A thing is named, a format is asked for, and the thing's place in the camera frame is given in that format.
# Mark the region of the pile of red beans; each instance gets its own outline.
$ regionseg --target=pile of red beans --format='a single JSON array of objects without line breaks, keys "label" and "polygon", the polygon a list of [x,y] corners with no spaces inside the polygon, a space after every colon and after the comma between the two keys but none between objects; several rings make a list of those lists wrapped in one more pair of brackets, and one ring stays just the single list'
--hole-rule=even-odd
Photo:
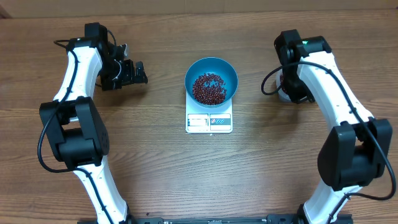
[{"label": "pile of red beans", "polygon": [[226,83],[219,75],[203,74],[195,80],[192,94],[198,102],[204,105],[218,105],[225,100],[224,85]]}]

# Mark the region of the black cable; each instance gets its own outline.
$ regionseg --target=black cable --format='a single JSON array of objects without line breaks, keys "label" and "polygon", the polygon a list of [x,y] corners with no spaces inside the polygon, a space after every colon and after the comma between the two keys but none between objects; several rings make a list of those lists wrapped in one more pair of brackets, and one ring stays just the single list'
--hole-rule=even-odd
[{"label": "black cable", "polygon": [[[68,42],[68,41],[69,40],[56,40],[56,41],[54,41],[54,43],[56,45],[60,46],[60,47],[65,48],[67,51],[72,53],[73,57],[75,58],[75,68],[73,69],[73,74],[72,74],[72,77],[70,79],[70,83],[69,83],[69,86],[67,88],[67,92],[66,92],[65,96],[61,99],[61,101],[58,103],[57,107],[55,108],[55,111],[51,114],[49,120],[44,125],[43,130],[42,130],[42,132],[40,134],[40,137],[39,137],[39,143],[37,144],[37,158],[39,159],[40,164],[42,165],[42,167],[45,170],[47,170],[49,172],[53,172],[53,173],[62,173],[62,172],[70,172],[70,171],[72,171],[70,169],[58,169],[58,170],[57,169],[52,169],[52,168],[48,167],[44,163],[43,157],[42,157],[42,144],[43,144],[43,140],[44,140],[44,135],[47,132],[47,129],[49,128],[49,124],[50,124],[51,120],[53,120],[53,118],[57,114],[58,109],[67,100],[69,94],[72,92],[72,86],[73,86],[73,83],[75,81],[76,74],[77,74],[77,68],[78,68],[79,61],[78,61],[76,53],[72,49],[68,49],[67,46],[65,46],[63,44],[60,44],[60,42]],[[110,214],[108,213],[108,211],[106,209],[106,206],[104,205],[103,201],[101,200],[100,194],[98,193],[98,189],[97,189],[97,187],[96,187],[96,185],[94,183],[94,180],[93,180],[91,174],[87,170],[84,170],[84,169],[81,169],[81,168],[77,168],[77,167],[74,170],[77,170],[77,171],[80,171],[80,172],[83,172],[84,174],[86,174],[86,177],[90,180],[90,183],[91,183],[91,185],[92,185],[92,187],[94,189],[94,193],[95,193],[95,195],[97,197],[97,200],[99,202],[99,205],[101,206],[102,211],[104,211],[106,217],[108,218],[109,223],[113,224],[112,218],[111,218]]]},{"label": "black cable", "polygon": [[113,50],[113,54],[111,55],[111,57],[114,58],[116,56],[116,50],[118,49],[118,46],[116,45],[116,39],[114,38],[114,35],[112,34],[112,32],[110,30],[108,30],[108,33],[111,34],[111,36],[113,38],[113,42],[114,42],[114,50]]},{"label": "black cable", "polygon": [[275,72],[278,72],[280,69],[283,68],[288,68],[291,66],[296,66],[296,65],[311,65],[317,68],[320,68],[322,70],[324,70],[326,73],[328,73],[337,83],[337,85],[339,86],[341,93],[343,94],[344,98],[347,101],[347,104],[350,108],[350,110],[352,111],[352,113],[354,114],[355,118],[359,121],[359,123],[361,124],[361,126],[364,128],[364,130],[366,131],[366,134],[369,136],[369,138],[371,139],[372,143],[374,144],[374,146],[378,149],[381,157],[383,158],[384,162],[386,163],[386,167],[388,170],[388,173],[390,174],[390,178],[391,178],[391,192],[384,197],[376,197],[376,196],[372,196],[372,195],[367,195],[367,194],[362,194],[362,193],[357,193],[357,192],[353,192],[353,193],[347,193],[345,194],[345,196],[339,201],[339,203],[337,204],[337,206],[333,209],[332,213],[329,215],[328,221],[326,222],[327,224],[330,224],[331,220],[333,219],[333,217],[335,216],[336,212],[339,210],[339,208],[344,204],[345,200],[350,199],[351,196],[359,196],[359,197],[364,197],[364,198],[368,198],[368,199],[372,199],[372,200],[379,200],[379,201],[383,201],[383,200],[389,200],[391,199],[394,194],[396,193],[396,188],[397,188],[397,182],[396,182],[396,177],[394,174],[394,171],[392,170],[391,164],[387,158],[387,156],[385,155],[385,153],[383,152],[383,150],[381,149],[381,146],[379,145],[379,143],[377,142],[377,139],[374,137],[374,135],[372,134],[371,130],[368,128],[368,126],[365,124],[365,122],[362,120],[362,118],[359,116],[358,112],[356,111],[356,108],[354,107],[353,103],[351,102],[346,90],[344,89],[343,84],[341,84],[340,80],[337,78],[337,76],[331,71],[331,69],[328,69],[326,67],[324,67],[323,65],[319,65],[317,63],[312,63],[312,62],[294,62],[294,63],[290,63],[287,65],[282,65],[279,68],[271,71],[266,78],[264,79],[264,81],[262,82],[261,85],[261,91],[263,92],[263,94],[265,95],[271,95],[271,93],[267,93],[264,91],[264,84],[265,81],[271,76],[273,75]]}]

